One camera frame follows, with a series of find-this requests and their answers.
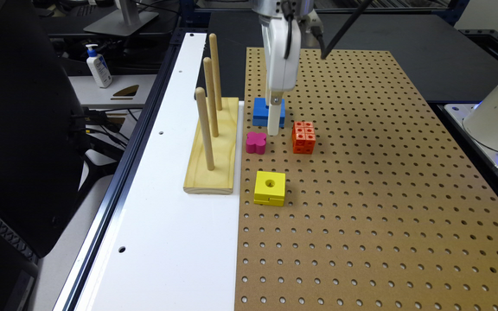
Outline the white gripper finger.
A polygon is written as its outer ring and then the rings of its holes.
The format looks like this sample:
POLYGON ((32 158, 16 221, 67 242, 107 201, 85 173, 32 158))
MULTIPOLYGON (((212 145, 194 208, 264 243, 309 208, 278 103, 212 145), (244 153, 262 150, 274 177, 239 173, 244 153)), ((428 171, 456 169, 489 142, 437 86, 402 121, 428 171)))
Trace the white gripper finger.
POLYGON ((282 97, 283 92, 268 90, 266 93, 266 103, 269 107, 267 123, 267 131, 269 136, 276 136, 279 132, 282 97))

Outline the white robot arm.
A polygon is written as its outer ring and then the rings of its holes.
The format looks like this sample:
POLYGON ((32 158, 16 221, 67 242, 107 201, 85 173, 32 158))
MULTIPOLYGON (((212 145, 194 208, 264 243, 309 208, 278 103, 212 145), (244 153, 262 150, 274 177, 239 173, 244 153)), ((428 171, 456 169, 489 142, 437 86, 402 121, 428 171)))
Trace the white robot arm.
POLYGON ((269 136, 276 136, 283 95, 297 83, 302 42, 298 22, 313 10, 313 2, 256 0, 252 10, 259 15, 265 49, 267 131, 269 136))

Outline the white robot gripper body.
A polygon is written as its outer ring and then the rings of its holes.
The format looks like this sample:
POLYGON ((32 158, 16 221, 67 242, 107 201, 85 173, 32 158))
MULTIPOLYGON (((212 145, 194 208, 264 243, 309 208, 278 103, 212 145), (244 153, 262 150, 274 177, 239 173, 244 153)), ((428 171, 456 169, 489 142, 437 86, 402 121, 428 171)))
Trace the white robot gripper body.
POLYGON ((288 92, 295 87, 301 48, 301 32, 296 21, 280 17, 260 17, 265 47, 266 86, 272 92, 288 92))

